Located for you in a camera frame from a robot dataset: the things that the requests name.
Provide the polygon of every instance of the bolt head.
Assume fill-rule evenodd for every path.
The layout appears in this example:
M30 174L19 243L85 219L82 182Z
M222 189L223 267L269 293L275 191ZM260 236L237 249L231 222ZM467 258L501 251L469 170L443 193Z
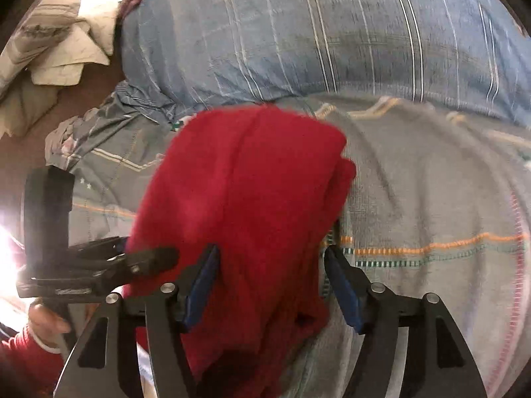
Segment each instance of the bolt head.
M429 303L438 303L441 298L436 294L426 294L426 301Z
M174 290L175 290L174 283L164 283L162 286L160 286L160 291L163 292L163 294L170 294Z
M105 298L105 302L115 303L118 301L118 299L120 299L120 296L118 296L118 294L108 294L107 297Z
M386 291L386 287L382 283L372 283L371 290L375 294L383 294Z

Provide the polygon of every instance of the blue gripper pad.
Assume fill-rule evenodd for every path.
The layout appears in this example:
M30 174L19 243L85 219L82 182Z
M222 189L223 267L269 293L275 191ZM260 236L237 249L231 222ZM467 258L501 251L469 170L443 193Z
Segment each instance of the blue gripper pad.
M182 322L188 330L201 320L210 291L218 276L220 262L218 247L209 245L203 253L203 256L206 256L206 259L202 259L203 265L190 288L185 303L186 313Z
M347 259L344 257L343 259L346 265L340 265L333 250L328 247L325 251L325 271L343 313L344 321L359 334L364 325L362 302L347 279L343 268L350 268L350 265Z

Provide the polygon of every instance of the orange stripe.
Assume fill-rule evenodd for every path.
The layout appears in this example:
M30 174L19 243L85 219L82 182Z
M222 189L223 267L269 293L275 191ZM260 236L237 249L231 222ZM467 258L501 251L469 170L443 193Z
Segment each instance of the orange stripe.
M529 239L529 234L523 233L523 234L514 235L514 236L498 236L498 235L490 234L489 232L484 232L474 237L471 237L470 239L461 239L460 241L447 242L447 243L433 242L425 247L420 247L420 248L406 248L406 247L357 248L355 249L355 254L357 256L368 256L368 255L376 254L376 253L378 253L379 255L383 254L384 256L403 255L403 254L421 255L421 254L426 254L427 252L430 252L433 249L450 250L452 248L463 247L466 245L474 244L478 241L481 241L482 239L489 239L490 241L495 241L495 242L512 242L512 241L520 241L522 239Z
M96 206L90 206L90 205L82 205L82 204L75 203L75 202L72 205L76 206L78 208L84 208L85 210L91 210L91 211L96 211L96 212L104 212L106 214L116 214L116 215L121 215L123 217L129 217L129 218L136 218L136 214L134 214L134 213L120 212L120 211L116 211L116 210L107 210L105 208L98 208Z
M341 241L341 244L352 244L352 242L354 241L354 238L352 236L342 236L340 241Z

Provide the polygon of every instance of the bed sheet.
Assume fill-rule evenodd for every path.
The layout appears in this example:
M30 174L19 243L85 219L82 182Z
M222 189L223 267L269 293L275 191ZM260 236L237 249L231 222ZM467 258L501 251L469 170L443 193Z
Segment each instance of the bed sheet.
M123 103L155 121L319 92L531 124L531 42L499 0L143 0Z
M502 396L531 357L529 131L391 97L321 93L277 104L347 137L344 154L357 175L340 217L344 255L398 294L439 294L489 396ZM111 97L58 128L48 163L76 176L71 244L129 235L184 123L155 123ZM360 339L344 323L323 271L321 292L330 323L289 365L285 398L341 398L356 361ZM401 337L398 367L407 341ZM400 370L393 379L389 397L398 396Z

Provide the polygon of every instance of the white stripe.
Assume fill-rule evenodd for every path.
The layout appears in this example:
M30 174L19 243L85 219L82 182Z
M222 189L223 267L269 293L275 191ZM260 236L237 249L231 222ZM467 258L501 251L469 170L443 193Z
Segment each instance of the white stripe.
M507 52L509 52L509 54L512 55L511 46L509 46L510 43L509 43L509 36L508 36L508 34L507 34L507 29L504 28L503 30L505 31L505 41L507 42Z
M194 94L196 95L197 99L203 104L204 108L205 108L205 109L208 109L208 106L206 105L206 103L204 102L204 100L201 98L201 96L199 95L199 93L195 90L194 87L191 86L191 87L190 87L190 95L192 95L192 91L193 91Z
M415 30L417 31L418 39L418 51L420 54L420 101L424 100L424 55L422 54L422 42L420 41L420 32L418 30L417 17L415 16L415 11L413 11L413 5L411 0L407 0L408 5L410 6L411 14L413 16L413 22L415 24Z
M280 47L278 46L277 29L274 27L273 8L271 7L271 0L265 0L265 1L267 3L267 12L269 13L269 22L271 23L271 30L273 31L274 46L277 50L278 62L280 63L282 74L284 75L284 78L286 79L286 83L288 84L288 88L291 91L291 94L295 94L295 91L293 91L293 88L291 88L291 85L289 83L288 76L286 75L286 70L284 69L282 58L280 57Z
M244 64L245 68L247 69L247 73L249 73L249 76L251 77L251 80L254 82L254 86L257 88L258 94L260 95L260 98L261 98L261 100L263 102L264 101L264 96L262 95L262 92L260 91L260 87L258 86L257 81L254 80L253 74L249 70L249 64L248 64L248 61L247 61L247 55L245 53L245 47L243 46L243 36L242 36L242 30L241 30L241 27L240 27L241 22L240 22L240 19L238 18L238 13L236 13L236 5L234 4L234 0L230 0L230 5L233 8L234 19L236 21L236 29L238 30L238 35L240 36L240 49L242 50L243 64Z
M514 81L514 93L512 95L512 103L511 103L511 112L512 112L512 108L514 107L514 101L516 100L516 87L517 87L517 84L518 84L518 67L516 68L516 79ZM513 122L516 122L516 114L514 114L514 117L512 118L512 121Z
M413 60L413 98L415 101L416 89L415 89L415 48L413 47L413 37L411 36L410 21L407 19L406 8L404 7L404 2L400 1L400 6L402 6L402 12L404 13L404 19L406 20L407 32L410 35L410 45L411 45L411 58Z
M332 65L332 59L330 58L330 49L328 48L328 39L327 34L325 32L325 23L323 21L323 15L321 13L321 5L319 4L319 0L315 0L315 4L317 6L317 14L319 15L319 22L321 23L321 30L323 31L323 38L325 40L325 49L327 50L328 64L332 73L332 83L334 84L334 91L337 92L336 76L334 74L334 66Z
M308 11L310 12L310 21L312 22L312 28L313 28L313 38L315 39L315 47L317 48L317 54L319 55L319 62L321 63L321 70L323 71L323 78L325 79L325 87L327 89L327 92L329 93L330 88L328 87L327 72L325 70L325 64L323 63L323 56L321 55L321 49L319 49L319 39L317 37L317 30L315 29L315 21L313 20L312 5L310 4L310 0L306 0L306 3L308 4Z
M372 69L372 94L376 95L376 76L374 74L374 60L372 57L372 44L371 37L368 34L367 19L365 18L365 10L363 10L362 0L358 0L359 8L362 12L363 23L365 24L365 33L367 33L368 50L371 56L371 69Z
M489 19L489 28L491 31L491 39L492 39L492 60L494 61L494 74L496 76L496 91L494 92L494 95L492 96L492 103L491 103L491 107L493 107L494 100L498 94L498 90L500 89L500 77L498 76L498 71L497 71L496 50L494 46L494 33L492 32L492 21L490 19Z
M100 118L101 118L101 116L99 116L98 118L96 118L96 121L94 121L94 125L90 128L89 133L88 133L88 135L87 135L87 141L89 140L89 137L92 135L92 132L94 131L94 129L95 129L96 126L98 125L98 121L99 121Z
M448 5L446 4L446 0L442 0L444 3L444 8L446 10L446 15L448 16L448 21L450 22L450 27L452 28L453 33L453 41L456 44L456 55L457 55L457 108L459 109L460 105L460 86L459 86L459 47L457 45L457 34L456 29L453 27L452 17L450 16L450 11L448 10Z
M147 169L148 167L151 167L160 162L160 159L155 159L150 161L149 163L146 163L145 165L138 165L130 160L123 158L121 155L111 154L110 152L102 150L101 148L94 148L91 152L95 155L99 155L100 157L111 160L113 162L124 163L125 165L139 171Z
M238 50L236 49L236 40L234 40L233 20L232 20L232 16L229 13L229 5L227 4L227 0L223 0L223 1L225 2L225 9L227 10L227 17L229 18L230 33L232 34L232 37L233 37L234 55L236 56L236 61L238 63L238 68L240 69L240 72L242 73L243 77L245 78L245 81L247 82L247 86L249 87L249 92L251 93L251 95L253 95L253 97L258 99L256 97L256 95L254 94L254 91L251 89L251 84L250 84L249 80L247 79L247 76L245 75L245 73L243 73L242 62L240 61L240 57L238 55Z
M491 72L491 84L489 87L489 91L487 91L487 97L486 101L489 102L489 94L492 91L492 85L494 83L494 73L492 71L492 62L491 62L491 53L489 51L489 41L487 40L487 27L485 26L485 19L483 18L483 9L481 8L481 3L478 3L480 6L480 15L481 15L481 24L483 25L483 36L485 37L485 47L487 48L487 58L489 60L489 70Z
M386 96L386 95L382 95L378 99L378 101L376 101L376 103L374 103L371 107L365 109L364 111L349 111L348 113L349 114L360 114L360 113L363 113L363 115L372 115L376 111L378 111L379 108L381 108L384 104L386 104L390 99L391 99L391 97Z
M206 44L206 35L204 33L203 20L201 17L201 7L199 6L198 0L194 0L194 2L195 2L195 5L197 6L197 19L199 21L199 28L201 29L201 36L203 36L204 49L206 51L206 57L208 58L208 66L209 68L212 68L212 60L210 59L210 51L208 49L208 45ZM219 79L216 73L213 73L213 74L214 74L214 78L216 78L216 83L218 84L219 94L224 95L223 91L221 90L221 84L219 83Z

